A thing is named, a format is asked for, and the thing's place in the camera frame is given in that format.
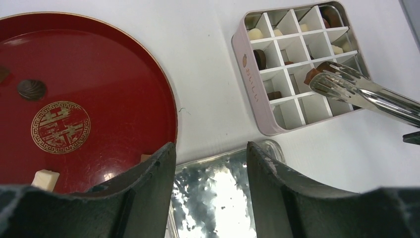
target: white table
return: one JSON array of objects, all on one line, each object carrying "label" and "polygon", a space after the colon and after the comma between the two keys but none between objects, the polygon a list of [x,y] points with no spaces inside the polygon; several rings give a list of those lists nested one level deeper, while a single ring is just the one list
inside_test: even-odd
[{"label": "white table", "polygon": [[[230,40],[247,11],[313,2],[2,0],[0,17],[73,12],[113,24],[142,42],[168,75],[178,110],[184,108],[178,113],[180,164],[268,138],[257,129]],[[420,54],[398,1],[342,2],[373,80],[420,101]],[[403,134],[414,131],[362,110],[269,139],[301,173],[362,192],[420,185],[420,147],[402,142]]]}]

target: gold circular pattern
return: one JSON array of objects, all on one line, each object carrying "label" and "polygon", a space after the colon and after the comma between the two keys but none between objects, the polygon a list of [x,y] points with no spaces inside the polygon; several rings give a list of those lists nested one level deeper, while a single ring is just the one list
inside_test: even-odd
[{"label": "gold circular pattern", "polygon": [[42,150],[65,154],[82,146],[90,129],[89,115],[80,105],[58,101],[38,111],[32,121],[31,134]]}]

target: metallic tray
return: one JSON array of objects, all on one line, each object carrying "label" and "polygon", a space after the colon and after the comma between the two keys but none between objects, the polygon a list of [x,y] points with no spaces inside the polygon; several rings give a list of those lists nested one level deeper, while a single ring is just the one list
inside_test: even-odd
[{"label": "metallic tray", "polygon": [[[285,163],[277,142],[258,145]],[[257,237],[246,161],[243,148],[177,166],[168,216],[172,238]]]}]

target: pink tin box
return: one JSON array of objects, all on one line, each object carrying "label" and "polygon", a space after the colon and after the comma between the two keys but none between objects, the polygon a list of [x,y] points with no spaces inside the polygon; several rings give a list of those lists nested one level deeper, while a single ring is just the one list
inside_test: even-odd
[{"label": "pink tin box", "polygon": [[[254,28],[259,37],[250,40],[248,31]],[[248,12],[232,45],[258,128],[265,135],[354,110],[352,105],[328,99],[304,84],[306,74],[322,62],[343,63],[369,75],[344,8],[335,1]],[[265,56],[261,70],[254,50]],[[280,92],[281,97],[269,100],[267,94],[273,92]]]}]

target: red tray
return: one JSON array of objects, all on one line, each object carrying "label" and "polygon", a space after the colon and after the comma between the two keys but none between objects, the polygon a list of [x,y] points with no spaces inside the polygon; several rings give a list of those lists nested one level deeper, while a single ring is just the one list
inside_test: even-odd
[{"label": "red tray", "polygon": [[[85,191],[175,142],[167,78],[136,40],[85,16],[40,12],[0,19],[0,183],[60,173],[54,191]],[[45,85],[18,92],[23,80]]]}]

